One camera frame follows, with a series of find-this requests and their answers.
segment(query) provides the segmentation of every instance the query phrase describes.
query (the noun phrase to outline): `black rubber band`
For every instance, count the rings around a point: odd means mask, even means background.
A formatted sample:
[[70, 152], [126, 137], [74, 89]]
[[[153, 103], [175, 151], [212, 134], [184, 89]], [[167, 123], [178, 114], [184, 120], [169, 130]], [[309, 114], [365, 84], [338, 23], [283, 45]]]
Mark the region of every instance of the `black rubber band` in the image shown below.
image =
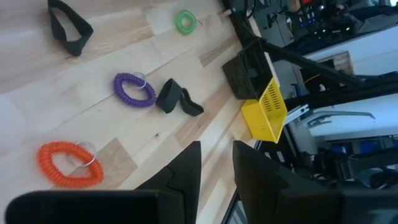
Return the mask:
[[[86, 45], [87, 40], [94, 32], [93, 28], [89, 25], [88, 22], [86, 22], [81, 16], [79, 16], [79, 14], [77, 14], [71, 7], [69, 7], [64, 2], [60, 0], [48, 0], [47, 4], [51, 20], [52, 35], [65, 47], [65, 49], [71, 55], [81, 55], [83, 47]], [[62, 27], [57, 17], [55, 17], [53, 8], [57, 8], [65, 13], [65, 15], [67, 15], [70, 22], [72, 22], [72, 24], [76, 27], [76, 30], [81, 35], [80, 39], [74, 41], [67, 40], [67, 34], [65, 33], [65, 29]]]
[[188, 90], [181, 88], [180, 85], [171, 78], [164, 84], [160, 91], [156, 99], [156, 105], [162, 108], [165, 113], [170, 113], [174, 110], [178, 100], [180, 100], [182, 110], [191, 116], [198, 116], [204, 112], [203, 107], [191, 100]]

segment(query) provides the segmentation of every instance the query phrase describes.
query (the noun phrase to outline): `yellow plastic basket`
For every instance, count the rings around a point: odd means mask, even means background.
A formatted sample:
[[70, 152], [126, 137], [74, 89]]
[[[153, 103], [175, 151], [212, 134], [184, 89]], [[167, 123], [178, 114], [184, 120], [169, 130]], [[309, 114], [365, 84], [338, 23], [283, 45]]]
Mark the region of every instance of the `yellow plastic basket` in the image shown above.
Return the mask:
[[241, 111], [254, 139], [278, 143], [287, 109], [275, 78], [271, 79], [259, 101], [246, 100]]

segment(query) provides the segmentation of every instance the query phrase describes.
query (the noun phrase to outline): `wooden tabletop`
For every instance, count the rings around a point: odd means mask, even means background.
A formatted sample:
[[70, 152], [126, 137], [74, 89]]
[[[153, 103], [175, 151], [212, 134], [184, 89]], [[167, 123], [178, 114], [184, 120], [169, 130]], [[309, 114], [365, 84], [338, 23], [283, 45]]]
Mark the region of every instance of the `wooden tabletop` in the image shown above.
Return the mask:
[[[36, 161], [46, 142], [94, 144], [105, 179], [90, 189], [132, 190], [199, 140], [197, 223], [220, 223], [236, 188], [233, 140], [255, 141], [239, 112], [243, 101], [233, 96], [221, 69], [241, 46], [219, 1], [65, 2], [94, 28], [79, 57], [53, 39], [45, 0], [0, 2], [0, 210], [20, 194], [56, 188]], [[180, 9], [202, 23], [191, 35], [174, 27]], [[68, 38], [76, 38], [58, 16]], [[113, 93], [119, 72], [145, 73], [157, 93], [173, 78], [205, 112], [191, 117], [179, 105], [170, 114], [156, 106], [129, 107]], [[125, 90], [143, 97], [133, 86]], [[65, 174], [85, 173], [65, 155], [55, 156], [54, 163]]]

